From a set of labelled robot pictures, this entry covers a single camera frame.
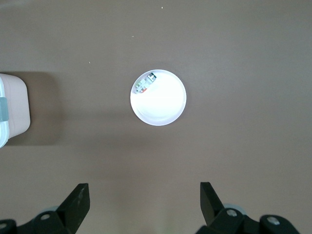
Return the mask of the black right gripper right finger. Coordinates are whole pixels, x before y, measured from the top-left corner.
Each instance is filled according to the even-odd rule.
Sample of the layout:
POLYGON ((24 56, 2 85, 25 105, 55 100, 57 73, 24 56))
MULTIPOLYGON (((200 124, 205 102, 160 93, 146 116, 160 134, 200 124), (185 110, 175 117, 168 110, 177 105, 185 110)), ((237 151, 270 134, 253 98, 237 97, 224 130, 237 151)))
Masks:
POLYGON ((197 234, 297 234, 287 219, 273 214, 255 221, 236 208, 226 208, 209 182, 200 184, 200 207, 206 225, 197 234))

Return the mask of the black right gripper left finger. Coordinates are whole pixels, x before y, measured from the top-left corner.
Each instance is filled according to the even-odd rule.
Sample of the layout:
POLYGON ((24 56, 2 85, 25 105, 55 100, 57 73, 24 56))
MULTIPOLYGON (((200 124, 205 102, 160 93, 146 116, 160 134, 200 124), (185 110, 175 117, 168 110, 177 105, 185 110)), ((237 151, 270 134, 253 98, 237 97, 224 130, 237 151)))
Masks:
POLYGON ((75 234, 90 210, 89 185, 78 184, 54 211, 45 211, 18 226, 13 219, 0 221, 2 234, 75 234))

